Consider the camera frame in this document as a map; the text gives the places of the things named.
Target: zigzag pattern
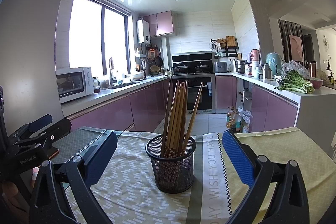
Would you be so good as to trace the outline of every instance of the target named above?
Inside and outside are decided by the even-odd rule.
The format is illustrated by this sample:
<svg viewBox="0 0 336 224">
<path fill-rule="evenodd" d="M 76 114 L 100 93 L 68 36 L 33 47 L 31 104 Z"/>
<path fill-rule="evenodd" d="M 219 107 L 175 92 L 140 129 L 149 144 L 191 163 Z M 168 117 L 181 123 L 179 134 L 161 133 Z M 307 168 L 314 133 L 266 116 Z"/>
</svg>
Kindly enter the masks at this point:
<svg viewBox="0 0 336 224">
<path fill-rule="evenodd" d="M 221 141 L 219 139 L 219 133 L 217 133 L 217 139 L 218 139 L 218 144 L 219 144 L 219 153 L 220 153 L 220 157 L 221 157 L 222 165 L 223 165 L 223 170 L 224 170 L 224 179 L 225 179 L 225 185 L 226 185 L 226 195 L 227 195 L 227 202 L 228 202 L 228 208 L 229 208 L 229 215 L 232 215 L 229 184 L 227 182 L 227 177 L 226 177 L 226 168 L 225 168 L 225 163 L 224 163 L 224 159 L 223 159 L 222 144 L 221 144 Z"/>
</svg>

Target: white countertop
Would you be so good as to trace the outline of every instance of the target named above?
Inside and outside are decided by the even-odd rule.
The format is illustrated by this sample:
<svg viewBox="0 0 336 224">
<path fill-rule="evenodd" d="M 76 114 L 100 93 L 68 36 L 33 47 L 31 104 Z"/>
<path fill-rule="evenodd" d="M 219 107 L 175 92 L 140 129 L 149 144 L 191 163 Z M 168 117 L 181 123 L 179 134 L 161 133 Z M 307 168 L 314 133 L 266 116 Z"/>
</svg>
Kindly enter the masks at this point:
<svg viewBox="0 0 336 224">
<path fill-rule="evenodd" d="M 86 108 L 92 107 L 104 101 L 113 99 L 115 97 L 124 95 L 131 91 L 162 81 L 164 79 L 167 79 L 168 77 L 169 76 L 154 76 L 154 77 L 148 76 L 147 79 L 145 79 L 144 81 L 138 82 L 134 85 L 124 86 L 123 88 L 119 89 L 100 90 L 99 93 L 92 93 L 85 97 L 63 103 L 62 104 L 63 115 L 64 117 L 70 116 Z"/>
<path fill-rule="evenodd" d="M 275 80 L 269 80 L 269 79 L 263 80 L 263 79 L 252 77 L 251 75 L 235 73 L 235 72 L 215 73 L 215 76 L 229 76 L 229 75 L 235 76 L 237 78 L 249 81 L 255 85 L 261 86 L 265 89 L 270 90 L 271 92 L 277 93 L 298 104 L 300 103 L 302 97 L 336 94 L 336 90 L 327 88 L 325 86 L 322 86 L 320 89 L 315 89 L 313 94 L 304 94 L 304 93 L 293 92 L 289 90 L 277 90 L 275 89 L 275 87 L 279 86 L 279 84 Z"/>
</svg>

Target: stove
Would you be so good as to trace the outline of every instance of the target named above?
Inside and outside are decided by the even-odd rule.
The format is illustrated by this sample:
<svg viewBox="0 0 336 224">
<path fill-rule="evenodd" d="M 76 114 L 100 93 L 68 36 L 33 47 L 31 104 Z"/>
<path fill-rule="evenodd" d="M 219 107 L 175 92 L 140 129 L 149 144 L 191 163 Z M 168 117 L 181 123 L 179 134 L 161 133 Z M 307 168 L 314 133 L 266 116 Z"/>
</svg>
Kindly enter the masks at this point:
<svg viewBox="0 0 336 224">
<path fill-rule="evenodd" d="M 211 51 L 186 52 L 172 55 L 174 68 L 173 86 L 176 85 L 177 81 L 186 82 L 188 80 L 189 82 L 187 114 L 191 114 L 193 111 L 201 83 L 203 83 L 203 89 L 197 113 L 215 113 L 216 83 L 215 75 L 213 73 L 213 55 L 214 53 Z M 179 64 L 187 66 L 187 71 L 178 72 L 176 67 L 178 67 Z M 207 69 L 205 71 L 197 71 L 199 69 L 198 66 L 200 65 L 203 65 L 203 67 L 207 66 Z"/>
</svg>

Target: leafy greens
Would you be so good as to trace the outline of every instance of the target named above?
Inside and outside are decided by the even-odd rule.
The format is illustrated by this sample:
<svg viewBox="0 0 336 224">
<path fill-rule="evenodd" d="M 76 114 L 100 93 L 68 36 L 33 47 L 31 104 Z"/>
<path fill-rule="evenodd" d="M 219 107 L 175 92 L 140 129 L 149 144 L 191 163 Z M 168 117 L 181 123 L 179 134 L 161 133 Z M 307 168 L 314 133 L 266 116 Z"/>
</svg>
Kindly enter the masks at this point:
<svg viewBox="0 0 336 224">
<path fill-rule="evenodd" d="M 313 84 L 305 80 L 296 70 L 286 71 L 286 75 L 282 76 L 277 90 L 290 90 L 305 94 L 314 92 Z"/>
</svg>

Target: kitchen sink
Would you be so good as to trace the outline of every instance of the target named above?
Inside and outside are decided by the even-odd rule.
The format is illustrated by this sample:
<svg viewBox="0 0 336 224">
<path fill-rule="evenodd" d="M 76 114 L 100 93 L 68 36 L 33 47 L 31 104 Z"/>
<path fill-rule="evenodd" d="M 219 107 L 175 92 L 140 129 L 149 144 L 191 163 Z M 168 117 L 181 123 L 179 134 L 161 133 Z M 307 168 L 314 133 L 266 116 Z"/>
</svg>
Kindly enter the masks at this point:
<svg viewBox="0 0 336 224">
<path fill-rule="evenodd" d="M 134 85 L 134 84 L 137 84 L 139 82 L 141 82 L 141 80 L 140 81 L 127 82 L 127 83 L 124 83 L 124 84 L 119 84 L 119 85 L 111 86 L 111 87 L 107 88 L 106 90 L 121 89 L 121 88 L 123 88 L 125 86 Z"/>
</svg>

